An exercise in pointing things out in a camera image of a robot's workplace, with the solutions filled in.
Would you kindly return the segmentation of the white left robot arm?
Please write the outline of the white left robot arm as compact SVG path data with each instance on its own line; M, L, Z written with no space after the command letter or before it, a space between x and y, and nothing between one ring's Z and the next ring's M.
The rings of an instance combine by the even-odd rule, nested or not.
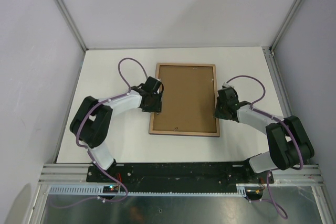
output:
M112 118L132 109L160 113L163 93L163 83L147 77L145 83L129 87L127 92L114 97L102 100L92 96L84 98L69 129L76 137L76 144L87 150L99 168L97 174L103 181L110 182L116 175L116 160L105 143Z

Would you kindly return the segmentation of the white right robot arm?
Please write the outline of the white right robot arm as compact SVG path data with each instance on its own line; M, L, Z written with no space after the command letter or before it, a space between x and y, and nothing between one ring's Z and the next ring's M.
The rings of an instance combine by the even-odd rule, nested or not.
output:
M215 117L249 125L266 135L269 151L249 158L249 165L242 169L243 179L249 183L267 170L301 169L314 157L314 148L298 117L278 117L239 101L233 87L218 90Z

